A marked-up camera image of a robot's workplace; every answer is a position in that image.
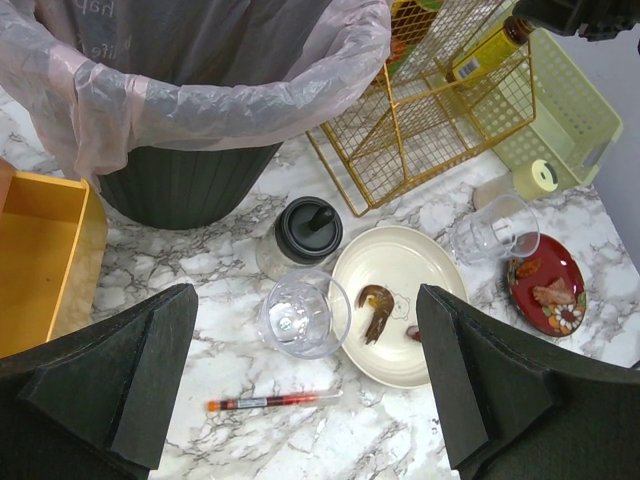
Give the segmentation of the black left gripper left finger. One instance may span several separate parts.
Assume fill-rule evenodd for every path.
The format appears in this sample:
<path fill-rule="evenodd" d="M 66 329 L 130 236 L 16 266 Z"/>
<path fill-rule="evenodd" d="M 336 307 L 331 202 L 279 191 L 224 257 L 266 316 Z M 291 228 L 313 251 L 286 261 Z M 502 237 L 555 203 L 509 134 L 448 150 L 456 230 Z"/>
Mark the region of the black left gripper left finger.
<path fill-rule="evenodd" d="M 146 479 L 198 311 L 188 283 L 1 361 L 4 479 Z"/>

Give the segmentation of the meat scraps on red plate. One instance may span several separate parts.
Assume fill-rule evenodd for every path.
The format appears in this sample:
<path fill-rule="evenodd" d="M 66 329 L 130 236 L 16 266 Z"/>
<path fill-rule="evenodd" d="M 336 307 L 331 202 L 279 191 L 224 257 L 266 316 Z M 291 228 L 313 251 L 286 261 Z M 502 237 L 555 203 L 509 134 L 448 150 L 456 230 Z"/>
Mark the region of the meat scraps on red plate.
<path fill-rule="evenodd" d="M 515 278 L 526 279 L 535 275 L 542 267 L 540 258 L 515 262 Z M 573 291 L 565 284 L 563 278 L 556 278 L 548 285 L 537 285 L 531 288 L 534 300 L 541 306 L 571 305 L 576 301 Z"/>

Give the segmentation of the orange yellow drawer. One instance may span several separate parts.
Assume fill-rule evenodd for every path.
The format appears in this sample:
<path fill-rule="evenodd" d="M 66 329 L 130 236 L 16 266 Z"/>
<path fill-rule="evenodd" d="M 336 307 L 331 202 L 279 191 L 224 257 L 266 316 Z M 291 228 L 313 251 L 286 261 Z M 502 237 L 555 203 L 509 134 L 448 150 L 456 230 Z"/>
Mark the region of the orange yellow drawer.
<path fill-rule="evenodd" d="M 1 163 L 1 354 L 90 323 L 107 220 L 85 181 Z"/>

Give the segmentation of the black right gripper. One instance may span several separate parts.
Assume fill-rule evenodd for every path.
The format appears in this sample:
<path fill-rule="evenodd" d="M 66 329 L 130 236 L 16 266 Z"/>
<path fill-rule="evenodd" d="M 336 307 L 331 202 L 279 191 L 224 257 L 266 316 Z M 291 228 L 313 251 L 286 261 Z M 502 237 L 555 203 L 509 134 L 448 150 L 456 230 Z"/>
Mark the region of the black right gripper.
<path fill-rule="evenodd" d="M 512 14 L 559 36 L 600 42 L 639 23 L 639 0 L 519 0 Z"/>

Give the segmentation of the cream round plate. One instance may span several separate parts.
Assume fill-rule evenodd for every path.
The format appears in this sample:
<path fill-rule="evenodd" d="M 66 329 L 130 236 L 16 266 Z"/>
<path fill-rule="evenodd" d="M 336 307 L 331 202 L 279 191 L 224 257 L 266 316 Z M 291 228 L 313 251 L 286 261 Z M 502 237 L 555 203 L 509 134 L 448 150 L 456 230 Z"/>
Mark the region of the cream round plate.
<path fill-rule="evenodd" d="M 420 342 L 406 330 L 417 325 L 416 301 L 423 284 L 436 285 L 460 299 L 466 287 L 452 258 L 434 240 L 402 226 L 374 227 L 356 237 L 339 256 L 333 278 L 344 288 L 352 306 L 351 327 L 342 349 L 369 378 L 399 389 L 429 384 Z M 389 290 L 395 307 L 377 342 L 365 344 L 373 309 L 357 306 L 367 285 Z"/>

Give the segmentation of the pink plastic bin liner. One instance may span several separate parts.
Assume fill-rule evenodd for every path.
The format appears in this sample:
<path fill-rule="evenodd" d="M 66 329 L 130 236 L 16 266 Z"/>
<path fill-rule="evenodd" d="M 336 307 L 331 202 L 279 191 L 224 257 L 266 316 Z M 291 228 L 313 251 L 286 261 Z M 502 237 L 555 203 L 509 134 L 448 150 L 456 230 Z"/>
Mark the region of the pink plastic bin liner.
<path fill-rule="evenodd" d="M 140 147 L 285 141 L 343 113 L 390 53 L 386 1 L 5 1 L 1 85 L 73 179 Z"/>

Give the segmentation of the brown shrimp piece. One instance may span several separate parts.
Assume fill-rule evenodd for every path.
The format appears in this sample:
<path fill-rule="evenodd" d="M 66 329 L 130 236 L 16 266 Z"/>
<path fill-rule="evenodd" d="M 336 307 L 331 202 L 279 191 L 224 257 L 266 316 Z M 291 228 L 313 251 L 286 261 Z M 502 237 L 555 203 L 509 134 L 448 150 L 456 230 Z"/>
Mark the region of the brown shrimp piece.
<path fill-rule="evenodd" d="M 361 290 L 357 300 L 359 308 L 365 304 L 373 309 L 372 318 L 365 332 L 365 344 L 369 345 L 377 342 L 382 335 L 395 307 L 395 300 L 386 288 L 380 285 L 367 285 Z"/>

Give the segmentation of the clear drinking glass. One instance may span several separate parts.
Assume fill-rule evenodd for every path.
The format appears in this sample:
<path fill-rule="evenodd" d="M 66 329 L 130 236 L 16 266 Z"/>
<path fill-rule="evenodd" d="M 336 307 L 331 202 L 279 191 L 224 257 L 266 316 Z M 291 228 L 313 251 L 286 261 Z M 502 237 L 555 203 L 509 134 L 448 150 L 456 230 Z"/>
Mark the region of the clear drinking glass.
<path fill-rule="evenodd" d="M 449 234 L 454 257 L 466 265 L 528 257 L 536 252 L 540 238 L 535 213 L 513 194 L 498 196 L 456 221 Z"/>
<path fill-rule="evenodd" d="M 264 299 L 258 332 L 272 349 L 301 360 L 317 360 L 341 348 L 351 316 L 351 301 L 331 275 L 296 270 L 276 282 Z"/>

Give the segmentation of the small yellow label bottle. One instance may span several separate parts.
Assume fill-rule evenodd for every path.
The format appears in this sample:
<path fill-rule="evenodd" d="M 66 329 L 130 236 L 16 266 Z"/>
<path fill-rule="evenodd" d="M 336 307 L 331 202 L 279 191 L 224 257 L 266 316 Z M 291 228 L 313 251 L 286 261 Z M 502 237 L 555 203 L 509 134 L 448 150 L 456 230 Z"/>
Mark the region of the small yellow label bottle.
<path fill-rule="evenodd" d="M 475 86 L 486 74 L 501 66 L 528 42 L 536 27 L 528 20 L 510 15 L 500 26 L 486 33 L 460 60 L 447 70 L 448 83 Z"/>

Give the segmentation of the red pen tube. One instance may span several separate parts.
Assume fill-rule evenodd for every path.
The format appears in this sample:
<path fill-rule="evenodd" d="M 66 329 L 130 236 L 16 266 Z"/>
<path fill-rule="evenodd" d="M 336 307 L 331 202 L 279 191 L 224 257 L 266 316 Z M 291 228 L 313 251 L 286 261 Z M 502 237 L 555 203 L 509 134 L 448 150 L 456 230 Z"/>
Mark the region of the red pen tube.
<path fill-rule="evenodd" d="M 319 407 L 338 403 L 341 400 L 342 395 L 342 391 L 336 390 L 244 399 L 214 400 L 209 401 L 206 404 L 206 411 L 208 413 L 217 413 L 223 411 L 275 408 L 283 406 Z"/>

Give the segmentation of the dark red sausage piece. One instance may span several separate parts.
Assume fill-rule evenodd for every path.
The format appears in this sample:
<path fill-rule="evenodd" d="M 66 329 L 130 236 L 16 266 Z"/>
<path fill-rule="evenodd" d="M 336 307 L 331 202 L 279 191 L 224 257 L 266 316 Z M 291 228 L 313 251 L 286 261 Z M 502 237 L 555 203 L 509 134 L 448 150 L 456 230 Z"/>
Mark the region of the dark red sausage piece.
<path fill-rule="evenodd" d="M 412 325 L 410 327 L 407 328 L 406 330 L 406 335 L 416 341 L 416 342 L 420 342 L 421 341 L 421 336 L 420 336 L 420 331 L 417 325 Z"/>

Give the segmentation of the black lid glass jar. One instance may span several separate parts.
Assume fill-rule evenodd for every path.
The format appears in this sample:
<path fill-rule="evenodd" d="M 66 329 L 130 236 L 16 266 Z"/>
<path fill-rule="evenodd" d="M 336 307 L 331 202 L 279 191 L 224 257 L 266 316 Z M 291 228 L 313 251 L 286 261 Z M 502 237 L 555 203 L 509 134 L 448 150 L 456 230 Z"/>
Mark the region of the black lid glass jar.
<path fill-rule="evenodd" d="M 270 279 L 314 268 L 340 246 L 344 228 L 337 210 L 314 196 L 299 197 L 277 216 L 256 245 L 256 262 Z"/>

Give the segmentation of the red floral small plate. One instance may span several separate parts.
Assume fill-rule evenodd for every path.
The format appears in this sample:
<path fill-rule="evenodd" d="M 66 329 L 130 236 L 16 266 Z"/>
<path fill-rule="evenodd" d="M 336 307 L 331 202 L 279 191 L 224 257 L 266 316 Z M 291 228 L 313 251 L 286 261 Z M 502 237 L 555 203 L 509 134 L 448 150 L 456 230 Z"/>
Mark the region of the red floral small plate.
<path fill-rule="evenodd" d="M 539 332 L 566 337 L 581 326 L 585 283 L 576 261 L 556 239 L 542 234 L 532 255 L 507 262 L 506 278 L 517 310 Z"/>

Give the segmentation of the pale green perforated basket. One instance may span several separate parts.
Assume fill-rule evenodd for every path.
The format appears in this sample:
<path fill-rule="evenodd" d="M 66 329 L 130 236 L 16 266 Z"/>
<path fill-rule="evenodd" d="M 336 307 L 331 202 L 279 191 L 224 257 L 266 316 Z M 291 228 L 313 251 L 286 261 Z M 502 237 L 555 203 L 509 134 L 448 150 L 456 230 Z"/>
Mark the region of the pale green perforated basket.
<path fill-rule="evenodd" d="M 549 33 L 538 30 L 530 41 L 536 118 L 494 152 L 510 169 L 547 161 L 560 191 L 588 186 L 621 136 L 623 121 Z"/>

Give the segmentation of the cream cylindrical shaker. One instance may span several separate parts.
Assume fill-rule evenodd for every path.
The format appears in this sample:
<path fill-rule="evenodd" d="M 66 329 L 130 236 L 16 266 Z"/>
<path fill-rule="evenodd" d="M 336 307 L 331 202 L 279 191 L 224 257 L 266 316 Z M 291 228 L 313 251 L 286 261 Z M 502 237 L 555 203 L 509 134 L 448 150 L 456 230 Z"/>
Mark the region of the cream cylindrical shaker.
<path fill-rule="evenodd" d="M 478 186 L 473 192 L 472 201 L 476 210 L 506 194 L 531 202 L 555 192 L 558 186 L 554 167 L 546 160 L 536 159 Z"/>

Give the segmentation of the clear drinking glass left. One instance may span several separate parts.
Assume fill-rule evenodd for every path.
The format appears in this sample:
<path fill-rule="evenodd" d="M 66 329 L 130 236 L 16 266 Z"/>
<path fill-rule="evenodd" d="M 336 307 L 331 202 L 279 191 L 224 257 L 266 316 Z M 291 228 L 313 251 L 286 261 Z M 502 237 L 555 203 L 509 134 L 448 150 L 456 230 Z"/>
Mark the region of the clear drinking glass left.
<path fill-rule="evenodd" d="M 276 282 L 264 299 L 258 332 L 272 349 L 301 360 L 317 360 L 341 348 L 351 316 L 351 301 L 331 275 L 296 270 Z"/>

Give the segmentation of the black trash bin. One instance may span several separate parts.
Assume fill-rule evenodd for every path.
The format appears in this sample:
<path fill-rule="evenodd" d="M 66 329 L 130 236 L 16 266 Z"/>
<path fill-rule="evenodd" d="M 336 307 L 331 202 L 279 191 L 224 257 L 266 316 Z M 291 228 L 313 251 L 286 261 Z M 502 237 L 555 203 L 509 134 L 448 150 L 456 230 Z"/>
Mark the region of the black trash bin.
<path fill-rule="evenodd" d="M 95 63 L 176 86 L 284 79 L 325 1 L 37 1 L 34 17 Z M 209 225 L 244 198 L 278 144 L 217 152 L 140 147 L 103 175 L 106 201 L 143 225 Z"/>

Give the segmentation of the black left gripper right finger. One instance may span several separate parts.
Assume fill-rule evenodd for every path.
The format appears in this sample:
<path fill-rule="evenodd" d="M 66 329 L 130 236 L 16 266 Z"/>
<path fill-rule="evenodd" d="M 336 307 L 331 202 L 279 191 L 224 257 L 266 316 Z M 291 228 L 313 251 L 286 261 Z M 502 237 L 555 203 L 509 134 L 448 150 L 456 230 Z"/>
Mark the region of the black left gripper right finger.
<path fill-rule="evenodd" d="M 463 479 L 636 479 L 639 373 L 421 285 L 416 314 L 450 466 Z"/>

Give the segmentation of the clear drinking glass right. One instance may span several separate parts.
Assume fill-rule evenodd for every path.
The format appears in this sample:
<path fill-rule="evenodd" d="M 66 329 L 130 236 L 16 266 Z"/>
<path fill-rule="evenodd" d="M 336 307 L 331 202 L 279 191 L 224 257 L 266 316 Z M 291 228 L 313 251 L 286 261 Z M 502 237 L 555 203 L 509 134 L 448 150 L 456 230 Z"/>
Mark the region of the clear drinking glass right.
<path fill-rule="evenodd" d="M 456 221 L 449 234 L 454 257 L 466 265 L 528 257 L 536 252 L 540 238 L 535 213 L 513 194 L 498 196 Z"/>

